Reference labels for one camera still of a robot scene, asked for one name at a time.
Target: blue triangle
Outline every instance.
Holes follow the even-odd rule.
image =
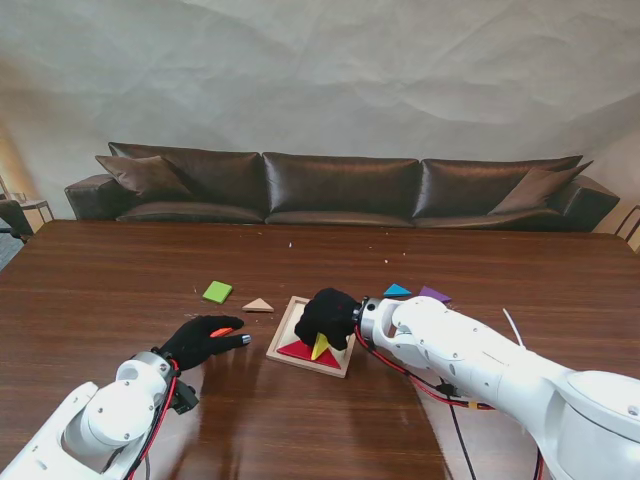
[[[411,295],[411,292],[397,283],[391,285],[387,288],[387,291],[384,292],[385,297],[405,297],[407,295]]]

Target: beige triangle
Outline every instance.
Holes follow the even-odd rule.
[[[261,298],[256,298],[253,302],[242,307],[242,310],[245,312],[273,312],[273,307]]]

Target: red triangle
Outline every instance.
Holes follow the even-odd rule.
[[[326,365],[327,367],[337,368],[338,370],[340,370],[340,364],[331,353],[331,350],[327,348],[318,358],[316,358],[315,360],[311,360],[311,353],[313,353],[313,348],[305,345],[301,340],[290,343],[289,345],[286,345],[284,347],[280,347],[277,352],[281,353],[282,355],[288,355],[289,357],[299,358],[301,360],[307,360],[313,363],[319,363],[320,365]]]

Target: throw pillow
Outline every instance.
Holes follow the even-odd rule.
[[[125,158],[98,155],[96,160],[123,188],[134,192],[145,202],[193,198],[162,157]]]
[[[543,206],[551,195],[570,183],[592,163],[585,163],[560,172],[532,168],[509,195],[489,212],[489,215]]]

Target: white cable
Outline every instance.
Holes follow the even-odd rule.
[[[507,317],[507,320],[509,320],[509,323],[511,324],[511,328],[513,328],[513,333],[516,334],[516,338],[518,339],[518,343],[522,348],[526,348],[524,346],[524,343],[522,342],[522,337],[520,336],[520,332],[518,332],[518,329],[516,328],[516,324],[511,318],[511,315],[509,315],[509,312],[507,312],[506,308],[503,308],[502,311],[504,312],[505,317]]]

